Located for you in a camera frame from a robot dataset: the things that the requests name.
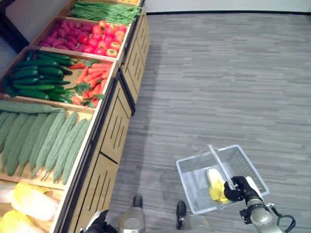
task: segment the yellow vegetable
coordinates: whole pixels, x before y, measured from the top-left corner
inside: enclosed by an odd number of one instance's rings
[[[207,171],[207,177],[210,182],[209,195],[213,200],[222,203],[227,202],[228,199],[224,195],[225,181],[221,174],[216,169],[212,168]]]
[[[11,210],[0,218],[0,233],[43,233],[23,213]]]
[[[27,183],[18,183],[13,191],[11,205],[14,209],[36,219],[43,221],[52,220],[58,203],[43,194],[47,191],[47,188]]]

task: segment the basket handle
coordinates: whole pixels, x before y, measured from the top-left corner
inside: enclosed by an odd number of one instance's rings
[[[228,182],[228,185],[229,185],[229,188],[231,190],[235,190],[235,187],[234,187],[234,184],[231,180],[231,177],[229,176],[229,174],[227,173],[222,161],[219,159],[216,151],[214,150],[214,147],[211,145],[211,144],[208,144],[208,147],[210,149],[210,151],[212,152],[212,155],[214,156],[214,158],[216,159],[218,165],[220,166],[220,168],[223,170],[224,174],[225,174],[225,177],[226,177],[226,180]]]

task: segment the carrot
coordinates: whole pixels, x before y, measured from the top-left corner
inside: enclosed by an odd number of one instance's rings
[[[99,91],[99,94],[103,93],[105,85],[106,85],[106,81],[107,81],[107,79],[104,79],[104,80],[101,81],[101,89]]]
[[[80,76],[78,77],[76,83],[82,83],[83,82],[83,78],[87,75],[87,72],[88,72],[88,67],[85,67],[82,70],[82,73],[80,74]]]
[[[82,91],[82,97],[83,97],[83,99],[89,98],[87,92],[85,92],[85,91]]]
[[[106,64],[106,63],[94,63],[91,66],[92,68],[111,68],[110,64]]]
[[[73,97],[71,98],[71,101],[72,101],[74,104],[76,104],[76,105],[81,105],[81,99],[80,99],[79,97],[77,97],[77,96],[73,96]]]
[[[91,88],[94,88],[98,82],[98,80],[102,79],[101,76],[98,76],[95,79],[92,79],[91,81],[89,81],[88,83],[90,84]]]
[[[95,106],[95,108],[97,107],[98,102],[99,102],[99,100],[97,100],[97,99],[92,99],[92,103],[93,103],[93,105]]]
[[[89,81],[91,81],[92,79],[94,79],[94,78],[100,76],[101,74],[102,74],[101,71],[100,71],[100,72],[97,72],[97,73],[94,73],[94,74],[90,74],[90,75],[85,76],[85,77],[83,78],[83,80],[84,80],[84,82],[87,82],[87,83],[88,83]]]
[[[99,71],[105,72],[105,71],[107,71],[107,69],[106,68],[90,68],[90,69],[88,69],[88,74],[94,74],[94,73],[99,72]]]
[[[69,67],[69,69],[83,69],[86,65],[84,63],[77,63]]]
[[[99,95],[99,94],[101,94],[100,90],[101,90],[101,84],[98,83],[98,84],[96,84],[96,86],[95,86],[94,89],[93,89],[93,95]]]

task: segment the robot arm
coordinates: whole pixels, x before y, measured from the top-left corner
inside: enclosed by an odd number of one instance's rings
[[[295,219],[292,216],[283,216],[279,214],[273,203],[265,205],[259,191],[255,191],[243,176],[236,176],[232,178],[236,187],[231,190],[228,183],[225,183],[225,196],[231,201],[245,200],[247,209],[241,210],[240,215],[245,224],[253,223],[259,233],[288,233],[295,227]],[[278,216],[277,224],[273,223],[273,217],[268,209],[271,209]],[[292,219],[292,223],[285,230],[279,228],[279,221],[281,218],[287,217]]]

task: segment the green bean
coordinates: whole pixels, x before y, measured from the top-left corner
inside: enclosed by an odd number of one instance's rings
[[[141,10],[139,6],[78,1],[72,7],[70,17],[129,25],[141,14]]]

